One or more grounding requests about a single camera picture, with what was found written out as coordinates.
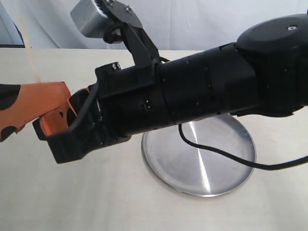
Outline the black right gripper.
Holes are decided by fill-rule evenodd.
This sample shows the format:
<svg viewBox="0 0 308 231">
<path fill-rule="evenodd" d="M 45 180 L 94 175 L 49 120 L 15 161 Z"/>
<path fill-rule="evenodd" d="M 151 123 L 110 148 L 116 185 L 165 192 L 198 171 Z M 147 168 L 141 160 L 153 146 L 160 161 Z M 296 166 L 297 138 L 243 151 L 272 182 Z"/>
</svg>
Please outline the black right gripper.
<svg viewBox="0 0 308 231">
<path fill-rule="evenodd" d="M 47 140 L 56 163 L 80 160 L 88 153 L 128 141 L 132 135 L 173 125 L 160 79 L 161 62 L 120 69 L 96 68 L 97 82 L 36 119 L 39 140 Z"/>
</svg>

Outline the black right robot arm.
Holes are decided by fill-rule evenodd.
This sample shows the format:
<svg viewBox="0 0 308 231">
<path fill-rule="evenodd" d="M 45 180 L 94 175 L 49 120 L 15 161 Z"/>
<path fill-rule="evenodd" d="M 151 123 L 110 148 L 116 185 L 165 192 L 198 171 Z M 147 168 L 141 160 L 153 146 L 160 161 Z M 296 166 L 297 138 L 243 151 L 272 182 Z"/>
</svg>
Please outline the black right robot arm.
<svg viewBox="0 0 308 231">
<path fill-rule="evenodd" d="M 231 114 L 288 117 L 308 104 L 308 16 L 257 24 L 236 42 L 144 67 L 96 68 L 97 81 L 33 122 L 57 163 L 132 135 Z"/>
</svg>

